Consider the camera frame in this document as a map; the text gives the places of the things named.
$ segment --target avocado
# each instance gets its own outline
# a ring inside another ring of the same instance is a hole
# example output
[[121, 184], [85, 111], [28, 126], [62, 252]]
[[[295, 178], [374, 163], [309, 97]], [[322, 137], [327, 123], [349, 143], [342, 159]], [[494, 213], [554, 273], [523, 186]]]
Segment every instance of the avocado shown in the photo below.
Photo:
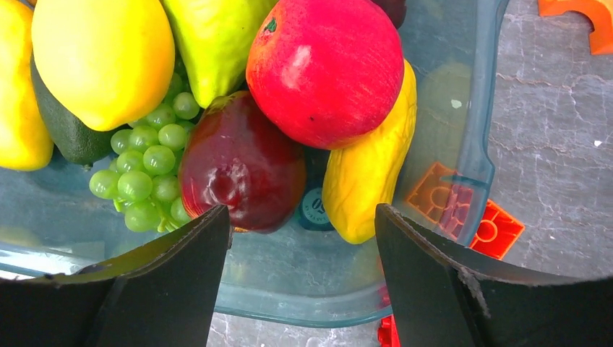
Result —
[[110, 154], [113, 150], [111, 137], [119, 128], [97, 132], [85, 126], [47, 89], [40, 78], [33, 55], [30, 58], [30, 73], [38, 110], [62, 156], [71, 163], [91, 166]]

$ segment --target orange plastic arch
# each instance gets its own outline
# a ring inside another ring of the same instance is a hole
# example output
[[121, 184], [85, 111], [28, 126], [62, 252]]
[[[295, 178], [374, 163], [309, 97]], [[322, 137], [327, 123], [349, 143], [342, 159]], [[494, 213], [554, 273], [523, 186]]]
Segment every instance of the orange plastic arch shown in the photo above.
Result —
[[613, 0], [539, 0], [539, 15], [559, 16], [580, 12], [592, 22], [590, 49], [593, 55], [613, 53]]

